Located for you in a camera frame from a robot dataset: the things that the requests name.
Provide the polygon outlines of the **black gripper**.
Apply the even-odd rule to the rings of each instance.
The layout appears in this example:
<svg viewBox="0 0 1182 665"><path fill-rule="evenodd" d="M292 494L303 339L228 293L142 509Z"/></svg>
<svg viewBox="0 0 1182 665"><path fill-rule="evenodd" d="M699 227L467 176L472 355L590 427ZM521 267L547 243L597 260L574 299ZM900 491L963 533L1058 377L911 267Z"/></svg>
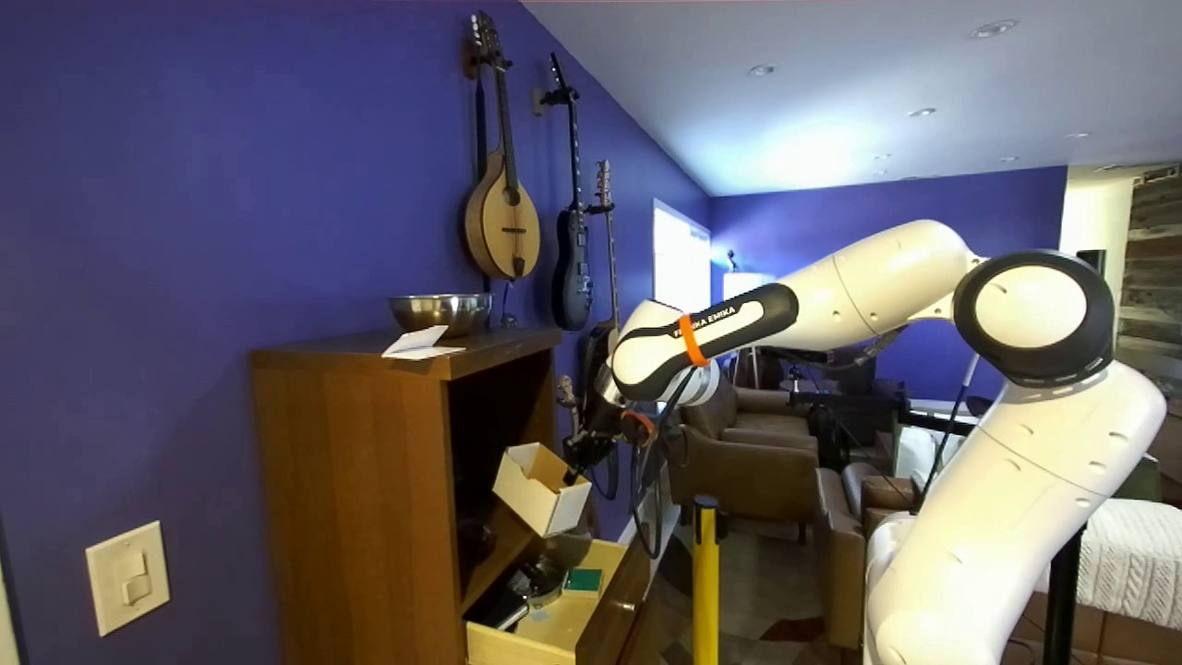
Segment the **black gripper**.
<svg viewBox="0 0 1182 665"><path fill-rule="evenodd" d="M596 468L616 445L637 440L637 419L624 410L596 415L586 427L567 440L567 463L585 472Z"/></svg>

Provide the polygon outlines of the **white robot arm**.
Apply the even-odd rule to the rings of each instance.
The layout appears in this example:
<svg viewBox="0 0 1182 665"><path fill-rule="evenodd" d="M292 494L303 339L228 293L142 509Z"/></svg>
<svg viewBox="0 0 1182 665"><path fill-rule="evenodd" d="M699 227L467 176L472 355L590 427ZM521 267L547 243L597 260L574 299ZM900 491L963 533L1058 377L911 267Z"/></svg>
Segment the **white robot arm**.
<svg viewBox="0 0 1182 665"><path fill-rule="evenodd" d="M842 350L922 318L949 320L1002 387L920 509L872 536L864 665L1002 665L1061 548L1166 419L1166 395L1116 358L1116 299L1092 267L1044 249L986 260L917 217L704 310L647 299L606 350L586 434L704 402L728 350Z"/></svg>

